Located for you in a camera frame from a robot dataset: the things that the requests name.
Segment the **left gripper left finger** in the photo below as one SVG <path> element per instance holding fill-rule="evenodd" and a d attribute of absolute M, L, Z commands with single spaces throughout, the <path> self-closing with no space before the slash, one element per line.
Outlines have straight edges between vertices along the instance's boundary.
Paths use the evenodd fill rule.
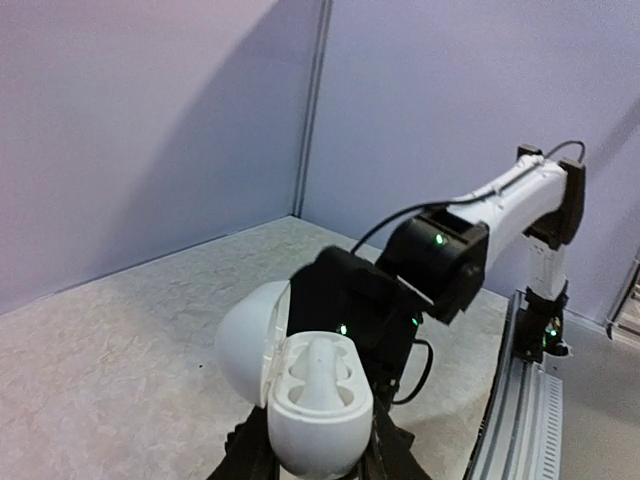
<path fill-rule="evenodd" d="M 269 442 L 266 410 L 254 407 L 247 419 L 228 434 L 225 456 L 207 479 L 279 478 L 280 465 Z"/>

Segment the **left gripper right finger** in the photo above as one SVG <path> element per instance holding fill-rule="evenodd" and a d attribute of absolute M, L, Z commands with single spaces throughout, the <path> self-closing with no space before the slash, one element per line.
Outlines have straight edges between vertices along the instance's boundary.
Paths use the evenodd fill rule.
<path fill-rule="evenodd" d="M 362 457 L 362 478 L 420 478 L 419 465 L 378 399 L 374 400 L 371 436 Z"/>

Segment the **white oval charging case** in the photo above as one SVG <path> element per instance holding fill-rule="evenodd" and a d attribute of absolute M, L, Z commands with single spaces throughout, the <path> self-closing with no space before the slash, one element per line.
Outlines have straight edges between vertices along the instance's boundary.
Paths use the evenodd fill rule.
<path fill-rule="evenodd" d="M 365 452 L 373 394 L 351 339 L 287 333 L 290 303 L 287 281 L 247 295 L 219 326 L 216 362 L 240 397 L 266 410 L 280 470 L 300 479 L 339 479 Z"/>

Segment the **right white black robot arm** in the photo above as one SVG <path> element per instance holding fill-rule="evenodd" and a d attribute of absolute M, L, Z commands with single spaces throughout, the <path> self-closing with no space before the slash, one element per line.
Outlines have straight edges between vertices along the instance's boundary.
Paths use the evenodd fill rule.
<path fill-rule="evenodd" d="M 291 277 L 286 332 L 350 338 L 373 395 L 393 406 L 424 318 L 449 324 L 464 312 L 501 253 L 524 236 L 531 271 L 516 352 L 534 362 L 564 356 L 565 249 L 583 217 L 585 184 L 581 159 L 523 145 L 515 165 L 478 190 L 391 215 L 393 232 L 375 261 L 353 248 L 323 249 Z"/>

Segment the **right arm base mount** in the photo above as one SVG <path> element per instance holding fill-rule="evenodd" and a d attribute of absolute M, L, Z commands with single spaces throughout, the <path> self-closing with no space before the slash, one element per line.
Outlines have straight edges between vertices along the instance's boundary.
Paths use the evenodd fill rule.
<path fill-rule="evenodd" d="M 567 287 L 565 282 L 552 300 L 539 296 L 531 288 L 526 289 L 526 308 L 518 311 L 514 343 L 521 358 L 541 363 L 545 353 L 556 357 L 569 355 L 569 346 L 563 338 Z"/>

